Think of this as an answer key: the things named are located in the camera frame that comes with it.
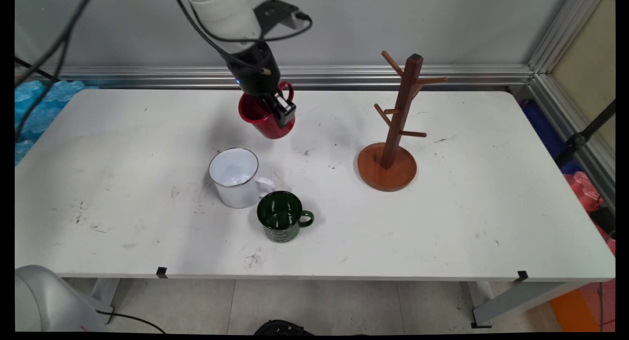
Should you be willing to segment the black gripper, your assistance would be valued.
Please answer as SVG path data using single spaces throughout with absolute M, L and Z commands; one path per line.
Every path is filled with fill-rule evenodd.
M 258 42 L 237 54 L 223 56 L 244 93 L 259 96 L 265 111 L 283 129 L 295 117 L 296 105 L 278 91 L 280 70 L 267 42 Z

